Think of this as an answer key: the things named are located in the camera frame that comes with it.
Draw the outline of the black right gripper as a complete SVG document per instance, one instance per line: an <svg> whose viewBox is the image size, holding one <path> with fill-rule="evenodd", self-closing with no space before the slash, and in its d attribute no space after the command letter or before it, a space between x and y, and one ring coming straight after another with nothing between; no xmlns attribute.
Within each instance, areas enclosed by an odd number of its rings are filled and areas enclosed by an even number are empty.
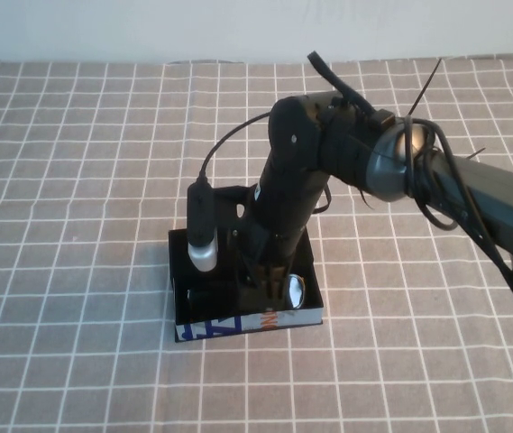
<svg viewBox="0 0 513 433"><path fill-rule="evenodd" d="M297 157L270 153L249 196L240 251L254 286L274 301L286 298L288 267L328 179Z"/></svg>

